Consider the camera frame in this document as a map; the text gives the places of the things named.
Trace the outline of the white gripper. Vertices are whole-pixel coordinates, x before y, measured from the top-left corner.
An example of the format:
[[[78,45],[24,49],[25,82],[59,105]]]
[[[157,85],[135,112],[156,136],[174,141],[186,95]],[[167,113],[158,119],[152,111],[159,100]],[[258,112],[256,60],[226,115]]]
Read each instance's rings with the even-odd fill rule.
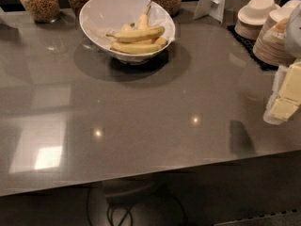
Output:
[[[291,13],[284,34],[286,51],[296,58],[301,57],[301,4]],[[301,105],[301,62],[288,68],[279,66],[275,73],[272,94],[263,114],[263,120],[281,125]]]

